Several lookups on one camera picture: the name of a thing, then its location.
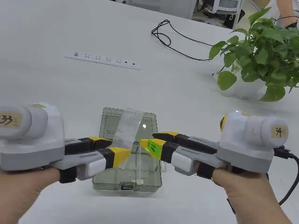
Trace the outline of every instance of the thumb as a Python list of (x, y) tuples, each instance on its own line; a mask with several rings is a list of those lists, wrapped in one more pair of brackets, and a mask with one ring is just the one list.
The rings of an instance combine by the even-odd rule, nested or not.
[(229, 189), (234, 182), (240, 178), (239, 175), (226, 171), (224, 169), (216, 169), (213, 172), (213, 181), (224, 189)]
[(40, 190), (60, 180), (60, 173), (56, 168), (34, 171), (25, 175), (24, 178), (30, 179), (34, 187)]

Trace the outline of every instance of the white button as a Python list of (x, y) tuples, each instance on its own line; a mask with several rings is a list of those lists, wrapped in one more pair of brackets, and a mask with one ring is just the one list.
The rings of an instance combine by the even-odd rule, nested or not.
[(183, 171), (190, 172), (192, 160), (181, 154), (174, 152), (171, 157), (171, 164)]
[(106, 159), (102, 158), (101, 160), (97, 160), (91, 162), (86, 165), (86, 174), (87, 177), (95, 176), (99, 172), (102, 172), (106, 167)]

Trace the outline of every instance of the table surface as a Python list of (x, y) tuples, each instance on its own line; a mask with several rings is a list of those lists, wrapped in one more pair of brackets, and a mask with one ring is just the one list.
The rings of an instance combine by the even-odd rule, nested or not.
[[(150, 34), (164, 19), (185, 35), (210, 44), (228, 39), (231, 30), (107, 0), (1, 0), (0, 5), (1, 103), (57, 105), (67, 138), (98, 135), (104, 107), (131, 107), (155, 113), (160, 131), (218, 141), (223, 114), (241, 109), (286, 119), (290, 128), (286, 145), (299, 154), (298, 91), (277, 103), (224, 97), (211, 78), (222, 67), (220, 58), (187, 59)], [(163, 29), (173, 47), (208, 57), (209, 47)], [(142, 70), (64, 58), (73, 49), (136, 60)], [(274, 159), (270, 179), (278, 199), (296, 171), (295, 162)], [(299, 222), (298, 197), (297, 189), (283, 205), (293, 222)], [(162, 188), (151, 195), (98, 193), (90, 180), (53, 184), (20, 224), (41, 220), (43, 224), (235, 223), (235, 216), (223, 189), (170, 167), (163, 173)]]

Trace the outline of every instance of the transparent plastic box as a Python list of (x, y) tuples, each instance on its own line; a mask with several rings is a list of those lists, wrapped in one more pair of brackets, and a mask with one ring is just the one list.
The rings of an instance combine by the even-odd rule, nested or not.
[[(100, 137), (113, 139), (123, 110), (104, 108)], [(144, 113), (131, 155), (118, 168), (105, 170), (93, 178), (96, 190), (131, 190), (139, 192), (155, 192), (162, 186), (160, 161), (151, 157), (139, 147), (140, 139), (150, 139), (158, 132), (156, 116)]]

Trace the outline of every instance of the power strip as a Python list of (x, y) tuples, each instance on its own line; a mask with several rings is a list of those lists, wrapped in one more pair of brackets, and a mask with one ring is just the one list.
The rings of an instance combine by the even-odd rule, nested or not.
[(95, 63), (108, 64), (108, 65), (113, 65), (113, 66), (118, 66), (123, 68), (141, 70), (141, 66), (134, 61), (124, 60), (124, 59), (114, 59), (100, 54), (71, 51), (67, 53), (65, 57), (71, 59), (77, 59), (81, 61), (95, 62)]

